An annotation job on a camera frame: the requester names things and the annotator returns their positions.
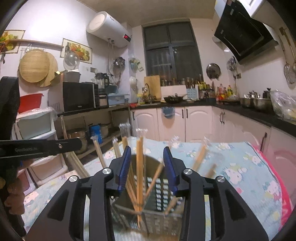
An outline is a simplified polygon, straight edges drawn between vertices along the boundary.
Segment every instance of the range hood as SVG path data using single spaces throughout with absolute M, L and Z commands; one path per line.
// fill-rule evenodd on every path
M 271 35 L 272 29 L 252 19 L 239 1 L 217 0 L 215 10 L 220 22 L 214 36 L 231 50 L 239 64 L 279 44 Z

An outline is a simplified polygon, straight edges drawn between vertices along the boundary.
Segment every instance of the round wooden board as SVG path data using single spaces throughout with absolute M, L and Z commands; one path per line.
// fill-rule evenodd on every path
M 28 51 L 20 60 L 20 75 L 30 83 L 43 80 L 49 72 L 49 58 L 39 49 Z
M 47 87 L 49 86 L 51 83 L 51 81 L 54 78 L 54 73 L 58 70 L 58 66 L 57 66 L 57 60 L 56 58 L 51 54 L 46 52 L 48 58 L 49 58 L 49 72 L 48 75 L 41 81 L 37 82 L 36 85 L 39 87 Z

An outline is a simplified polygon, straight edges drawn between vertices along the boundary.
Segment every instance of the ceiling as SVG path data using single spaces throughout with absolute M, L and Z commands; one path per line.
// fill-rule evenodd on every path
M 215 0 L 78 0 L 131 27 L 176 18 L 213 18 Z

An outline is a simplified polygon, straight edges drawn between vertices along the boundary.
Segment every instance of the water heater display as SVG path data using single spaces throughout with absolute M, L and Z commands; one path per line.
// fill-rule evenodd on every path
M 126 35 L 126 34 L 123 36 L 123 38 L 126 39 L 129 42 L 131 41 L 131 38 L 128 35 Z

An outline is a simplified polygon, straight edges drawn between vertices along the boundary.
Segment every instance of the silver bolt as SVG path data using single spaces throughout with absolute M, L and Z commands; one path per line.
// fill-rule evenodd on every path
M 218 176 L 217 181 L 220 182 L 220 183 L 223 183 L 223 182 L 225 182 L 225 177 Z
M 72 183 L 73 183 L 73 182 L 76 182 L 77 179 L 78 179 L 77 176 L 71 176 L 71 177 L 69 177 L 69 181 L 72 182 Z
M 185 173 L 186 175 L 191 175 L 191 174 L 192 174 L 192 170 L 191 170 L 191 169 L 185 169 L 185 170 L 184 170 L 184 173 Z
M 111 169 L 110 168 L 105 168 L 105 169 L 103 169 L 103 173 L 104 174 L 109 174 L 109 173 L 111 173 Z

